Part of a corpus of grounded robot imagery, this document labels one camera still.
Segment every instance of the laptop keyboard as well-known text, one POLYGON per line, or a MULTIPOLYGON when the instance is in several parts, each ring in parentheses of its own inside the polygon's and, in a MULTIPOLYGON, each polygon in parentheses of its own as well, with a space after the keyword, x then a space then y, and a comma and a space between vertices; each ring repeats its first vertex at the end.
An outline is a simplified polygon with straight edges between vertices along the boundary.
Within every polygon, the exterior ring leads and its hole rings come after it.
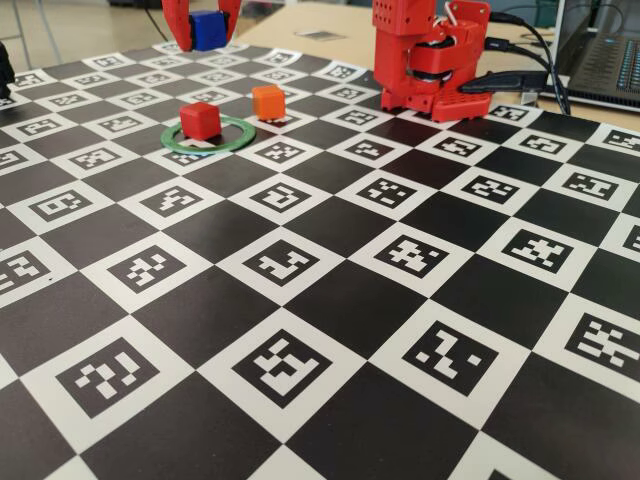
POLYGON ((640 91, 639 40, 627 40, 622 67, 618 76, 618 89, 640 91))

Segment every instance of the orange cube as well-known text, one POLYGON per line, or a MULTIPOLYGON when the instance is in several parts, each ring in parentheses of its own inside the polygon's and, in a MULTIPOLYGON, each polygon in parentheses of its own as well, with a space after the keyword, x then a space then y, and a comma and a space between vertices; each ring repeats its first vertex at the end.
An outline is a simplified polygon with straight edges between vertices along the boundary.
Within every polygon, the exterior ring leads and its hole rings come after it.
POLYGON ((285 116, 284 92, 277 85, 265 85, 251 90, 253 113, 259 120, 275 120, 285 116))

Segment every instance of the white square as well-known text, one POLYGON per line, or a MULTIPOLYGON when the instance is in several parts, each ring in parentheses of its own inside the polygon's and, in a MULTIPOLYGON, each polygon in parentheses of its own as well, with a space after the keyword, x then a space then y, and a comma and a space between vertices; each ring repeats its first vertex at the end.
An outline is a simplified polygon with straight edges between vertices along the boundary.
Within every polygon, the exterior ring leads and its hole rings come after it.
POLYGON ((409 120, 413 123, 419 123, 420 125, 437 128, 438 130, 448 130, 459 122, 459 120, 453 120, 451 122, 434 122, 431 120, 431 116, 422 112, 417 112, 416 110, 405 110, 398 114, 398 118, 409 120))
POLYGON ((542 115, 542 110, 539 108, 494 103, 489 108, 487 118, 516 127, 528 127, 535 122, 540 115, 542 115))
POLYGON ((117 143, 104 141, 52 158, 51 163, 76 178, 85 178, 136 158, 137 154, 117 143))
POLYGON ((127 77, 126 80, 144 88, 153 88, 158 85, 165 85, 177 80, 182 80, 182 78, 184 78, 182 75, 178 75, 177 73, 170 72, 168 70, 151 70, 149 72, 133 75, 132 77, 127 77))
POLYGON ((205 83, 207 85, 216 86, 223 85, 225 83, 233 82, 234 80, 240 80, 245 78, 244 75, 232 70, 225 70, 224 68, 212 69, 208 72, 198 73, 197 75, 191 75, 191 80, 196 82, 205 83))
POLYGON ((472 256, 464 248, 395 223, 349 260, 430 297, 472 256))
POLYGON ((434 193, 436 190, 426 185, 374 170, 336 196, 385 217, 400 220, 434 193))
POLYGON ((538 187, 511 177, 470 167, 441 191, 506 215, 515 215, 538 187))
POLYGON ((297 70, 291 70, 289 68, 277 67, 253 73, 251 76, 256 80, 261 80, 269 84, 281 85, 304 78, 307 74, 298 72, 297 70))
POLYGON ((38 152, 21 143, 0 148, 0 176, 37 165, 46 160, 38 152))
POLYGON ((278 227, 217 266, 277 304, 284 305, 342 260, 332 251, 278 227))
POLYGON ((640 362, 640 349, 628 343, 635 337, 638 345, 638 336, 637 319, 569 294, 533 351, 640 403, 640 381, 624 373, 640 362))
POLYGON ((564 164, 542 188, 618 212, 625 207, 638 184, 575 165, 564 164))
POLYGON ((498 147, 499 145, 486 140, 469 137, 451 130, 443 130, 426 139, 416 149, 465 165, 475 165, 498 147))
POLYGON ((256 127, 259 127, 271 133, 281 135, 283 133, 290 132, 291 130, 295 130, 296 128, 302 127, 303 125, 307 125, 313 122, 315 119, 316 117, 312 117, 311 115, 307 115, 306 113, 296 112, 291 108, 287 108, 286 116, 284 118, 264 121, 259 120, 258 117, 252 115, 246 120, 256 127))
POLYGON ((50 85, 56 83, 57 80, 53 78, 44 70, 38 68, 36 70, 29 70, 27 72, 16 73, 16 81, 11 84, 11 91, 19 92, 20 90, 26 90, 32 87, 41 87, 43 85, 50 85))
POLYGON ((127 65, 133 65, 136 63, 119 52, 85 58, 82 61, 94 70, 100 71, 113 70, 115 68, 126 67, 127 65))
POLYGON ((600 248, 640 263, 640 218, 618 215, 600 248))
POLYGON ((134 318, 125 317, 31 370, 22 376, 21 381, 71 447, 81 453, 140 413, 192 372, 193 368, 149 330, 134 318), (57 376, 119 339, 124 339, 158 372, 97 416, 90 417, 57 376))
POLYGON ((112 204, 113 200, 77 180, 8 205, 7 210, 42 235, 112 204))
POLYGON ((640 157, 640 133, 627 128, 603 123, 587 144, 640 157))
POLYGON ((177 98, 187 103, 204 102, 212 105, 221 105, 231 100, 242 98, 242 95, 231 90, 225 90, 222 87, 206 87, 180 95, 177 98))
POLYGON ((113 103, 118 107, 125 110, 136 110, 142 107, 148 107, 149 105, 155 105, 156 103, 171 100, 170 95, 159 92, 157 90, 149 90, 147 88, 141 88, 140 90, 133 90, 132 92, 123 93, 114 97, 107 98, 107 102, 113 103))
POLYGON ((12 123, 2 127, 2 130, 19 142, 28 142, 36 138, 46 137, 52 133, 61 132, 75 125, 74 122, 57 113, 50 113, 23 122, 12 123))
POLYGON ((0 355, 0 390, 17 380, 16 372, 9 366, 7 361, 0 355))
POLYGON ((227 68, 232 67, 233 65, 239 65, 241 63, 248 62, 249 60, 244 57, 239 57, 237 55, 212 55, 207 58, 198 59, 198 63, 202 63, 203 65, 208 65, 209 67, 214 68, 227 68))
POLYGON ((220 195, 197 183, 176 177, 118 203, 158 230, 162 230, 222 200, 220 195), (155 197, 156 201, 151 205, 155 205, 156 208, 151 208, 149 204, 151 197, 155 197))
POLYGON ((411 150, 402 143, 360 133, 331 147, 328 152, 369 167, 380 168, 411 150))
POLYGON ((107 72, 91 72, 83 73, 82 75, 77 75, 75 77, 70 77, 61 81, 62 83, 66 83, 67 85, 77 90, 84 90, 87 88, 99 87, 100 85, 117 82, 119 80, 120 78, 107 72))
POLYGON ((366 68, 334 60, 326 67, 314 72, 313 75, 333 82, 349 83, 362 76, 366 71, 366 68))
POLYGON ((286 67, 298 61, 302 56, 300 52, 294 52, 292 50, 285 50, 283 48, 274 48, 269 53, 262 55, 261 57, 254 58, 254 62, 263 63, 265 65, 272 65, 274 67, 286 67))
POLYGON ((164 70, 166 68, 180 67, 181 65, 187 65, 188 63, 193 62, 181 55, 161 55, 138 63, 145 67, 153 68, 154 70, 164 70))
POLYGON ((530 128, 523 128, 503 143, 505 147, 562 163, 568 162, 582 145, 577 140, 530 128))
POLYGON ((81 272, 127 312, 134 312, 211 266, 212 263, 208 260, 195 254, 164 233, 158 232, 85 267, 81 272), (178 262, 182 266, 177 266, 174 268, 173 273, 156 281, 158 277, 154 277, 154 273, 162 272, 162 269, 156 268, 159 265, 163 265, 160 263, 162 260, 157 261, 154 259, 154 264, 152 265, 150 260, 143 258, 143 254, 146 254, 145 252, 153 252, 154 255, 155 252, 158 252, 163 260, 166 260, 167 257, 169 258, 169 265, 172 262, 174 264, 178 262), (125 277, 122 274, 118 278, 111 273, 109 270, 112 268, 128 269, 127 271, 130 273, 127 277, 131 279, 130 283, 136 282, 137 286, 144 287, 144 289, 136 292, 132 287, 124 283, 125 277))
POLYGON ((263 142, 238 150, 236 155, 276 172, 284 172, 321 152, 321 149, 313 145, 276 135, 263 142))
POLYGON ((380 92, 371 88, 361 87, 359 85, 332 85, 329 88, 316 92, 319 97, 328 98, 329 100, 335 100, 337 102, 348 103, 353 105, 355 103, 363 102, 371 97, 375 97, 380 92))
POLYGON ((295 480, 325 480, 304 460, 282 445, 248 480, 274 480, 283 475, 295 480))
POLYGON ((134 111, 123 111, 84 124, 86 128, 108 140, 139 132, 154 125, 157 125, 157 122, 134 111))
POLYGON ((596 250, 596 247, 574 238, 511 217, 487 240, 478 253, 518 272, 570 291, 596 250), (518 236, 524 239, 530 237, 531 240, 526 245, 510 246, 512 242, 516 242, 518 236), (560 259, 554 262, 551 255, 560 256, 560 259))
POLYGON ((40 237, 0 251, 0 308, 53 285, 76 269, 40 237))
POLYGON ((369 361, 445 410, 480 429, 528 355, 529 350, 526 348, 428 300, 369 361), (442 325, 453 333, 443 330, 442 325), (447 371, 452 376, 452 381, 456 380, 464 368, 471 368, 461 360, 448 362, 452 359, 447 354, 455 349, 461 339, 463 342, 480 344, 496 355, 493 360, 483 359, 491 363, 468 395, 403 358, 412 349, 419 348, 418 345, 425 334, 433 332, 436 332, 435 335, 441 342, 438 347, 441 359, 433 370, 447 371))
POLYGON ((234 203, 284 225, 331 197, 327 192, 281 173, 236 193, 234 203))
POLYGON ((478 432, 448 480, 484 480, 494 471, 518 480, 559 480, 484 432, 478 432))
POLYGON ((328 113, 324 117, 321 117, 322 120, 329 123, 357 130, 358 132, 371 130, 392 118, 393 115, 388 113, 361 107, 359 105, 347 105, 340 110, 336 110, 328 113))
POLYGON ((284 443, 364 363, 365 360, 362 357, 356 355, 325 333, 302 321, 287 310, 280 309, 205 363, 198 369, 198 372, 274 437, 284 443), (280 343, 281 349, 279 351, 282 351, 282 345, 286 343, 284 346, 284 349, 286 349, 290 343, 284 340, 285 336, 289 338, 289 342, 294 341, 297 344, 306 346, 309 349, 309 356, 307 358, 298 358, 295 354, 288 354, 286 359, 283 360, 275 353, 270 360, 272 362, 273 360, 280 360, 278 363, 287 362, 295 369, 295 373, 288 375, 281 372, 274 376, 266 370, 272 365, 263 363, 262 365, 264 366, 261 365, 259 368, 263 368, 265 373, 261 378, 254 379, 256 382, 254 385, 245 376, 234 370, 234 367, 243 360, 246 362, 247 359, 249 361, 254 360, 257 365, 260 365, 258 361, 264 359, 260 354, 260 349, 268 347, 271 342, 273 342, 273 347, 280 343), (312 378, 311 383, 284 407, 275 403, 272 398, 256 387, 256 385, 259 385, 269 394, 272 394, 274 398, 278 398, 282 396, 285 390, 277 391, 274 388, 274 386, 278 386, 277 383, 286 385, 287 382, 291 382, 287 386, 295 388, 307 378, 312 378))
POLYGON ((76 90, 40 98, 38 100, 35 100, 35 102, 39 105, 42 105, 46 109, 51 110, 52 112, 62 112, 64 110, 70 110, 72 108, 96 103, 100 100, 102 99, 97 95, 89 92, 83 92, 81 90, 76 90))

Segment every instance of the table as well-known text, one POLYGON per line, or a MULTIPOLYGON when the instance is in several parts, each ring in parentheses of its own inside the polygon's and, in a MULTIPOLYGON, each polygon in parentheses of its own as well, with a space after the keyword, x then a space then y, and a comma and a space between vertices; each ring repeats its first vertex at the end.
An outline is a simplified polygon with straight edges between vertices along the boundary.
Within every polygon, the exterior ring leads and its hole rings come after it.
MULTIPOLYGON (((507 38, 522 42, 520 35, 525 30, 511 25, 490 24, 489 34, 498 38, 507 38)), ((375 46, 375 28, 371 24, 371 9, 329 5, 325 3, 304 2, 287 6, 262 21, 238 38, 239 42, 265 47, 281 47, 298 50, 309 55, 335 58, 354 65, 373 68, 375 46), (318 42, 295 35, 295 32, 308 30, 326 30, 344 35, 346 38, 329 42, 318 42)), ((539 69, 539 66, 516 55, 497 52, 485 52, 478 66, 478 73, 487 71, 539 69)), ((501 93, 497 101, 507 104, 520 103, 519 95, 501 93)), ((541 98, 541 108, 558 113, 555 100, 541 98)), ((595 122, 611 123, 640 131, 640 115, 637 112, 625 112, 603 107, 573 102, 572 114, 595 122)))
POLYGON ((385 113, 364 68, 248 45, 15 90, 3 479, 638 478, 638 133, 385 113), (256 140, 162 149, 194 101, 256 140))

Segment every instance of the black cable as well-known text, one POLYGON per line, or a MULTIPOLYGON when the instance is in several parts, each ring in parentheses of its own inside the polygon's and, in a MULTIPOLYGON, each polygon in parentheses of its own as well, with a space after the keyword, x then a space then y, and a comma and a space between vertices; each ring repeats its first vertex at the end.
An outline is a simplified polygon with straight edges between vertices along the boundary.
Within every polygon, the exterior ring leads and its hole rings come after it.
POLYGON ((160 36, 162 37, 162 39, 165 42, 168 42, 169 39, 167 38, 167 36, 162 33, 162 30, 160 30, 160 26, 156 23, 155 19, 153 18, 153 16, 151 15, 151 12, 149 11, 148 7, 144 7, 144 11, 147 12, 147 15, 149 16, 149 20, 151 20, 151 23, 153 23, 153 26, 156 27, 156 30, 158 31, 158 33, 160 34, 160 36))

